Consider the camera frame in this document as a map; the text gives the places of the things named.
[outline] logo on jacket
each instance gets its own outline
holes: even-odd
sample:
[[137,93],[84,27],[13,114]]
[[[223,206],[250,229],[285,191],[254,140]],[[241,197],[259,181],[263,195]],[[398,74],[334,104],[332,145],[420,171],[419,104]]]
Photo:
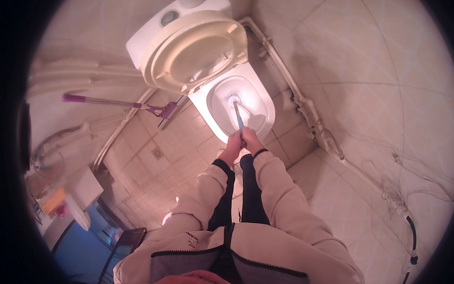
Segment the logo on jacket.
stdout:
[[191,248],[196,248],[197,247],[197,244],[198,244],[198,239],[196,236],[194,236],[193,234],[190,234],[188,232],[186,232],[188,235],[189,235],[189,240],[188,240],[188,245],[191,247]]

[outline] toilet tank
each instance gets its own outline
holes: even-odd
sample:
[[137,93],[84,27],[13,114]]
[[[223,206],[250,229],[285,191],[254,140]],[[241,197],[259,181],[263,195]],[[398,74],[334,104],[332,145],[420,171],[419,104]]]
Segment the toilet tank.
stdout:
[[215,10],[223,13],[224,15],[232,18],[232,5],[229,0],[205,0],[199,6],[194,8],[184,8],[179,1],[174,1],[169,6],[159,11],[153,18],[144,24],[126,43],[126,49],[131,57],[134,66],[139,70],[142,55],[150,41],[161,31],[164,27],[162,19],[164,15],[167,16],[178,14],[177,18],[188,15],[197,11]]

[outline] toilet lid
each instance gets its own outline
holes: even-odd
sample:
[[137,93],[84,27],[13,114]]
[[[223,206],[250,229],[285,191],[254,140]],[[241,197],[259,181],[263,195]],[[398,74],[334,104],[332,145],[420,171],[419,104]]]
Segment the toilet lid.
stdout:
[[218,11],[198,11],[167,26],[150,42],[140,69],[147,84],[189,95],[247,62],[244,27]]

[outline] beige jacket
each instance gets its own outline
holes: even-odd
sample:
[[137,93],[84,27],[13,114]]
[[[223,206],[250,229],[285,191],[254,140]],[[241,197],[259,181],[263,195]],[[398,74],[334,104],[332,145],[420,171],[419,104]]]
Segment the beige jacket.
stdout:
[[[305,272],[311,284],[363,284],[363,274],[345,244],[311,213],[283,162],[271,152],[263,152],[253,165],[271,226],[235,224],[231,249],[248,260]],[[210,165],[198,176],[196,188],[180,196],[165,225],[148,233],[150,236],[136,251],[115,266],[115,283],[150,283],[150,255],[154,252],[204,250],[222,245],[224,227],[214,232],[206,230],[226,184],[224,171]]]

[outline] leg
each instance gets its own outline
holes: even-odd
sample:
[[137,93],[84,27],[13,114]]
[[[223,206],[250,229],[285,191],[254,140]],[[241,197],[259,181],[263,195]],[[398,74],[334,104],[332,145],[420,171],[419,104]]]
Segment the leg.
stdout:
[[240,160],[243,169],[243,214],[242,222],[270,224],[262,205],[262,191],[257,185],[256,173],[252,165],[251,154],[244,155]]
[[208,231],[213,232],[218,227],[229,226],[232,224],[232,196],[233,196],[233,183],[235,182],[235,174],[230,171],[227,174],[227,187],[226,192],[219,200],[213,212],[213,216],[208,222]]

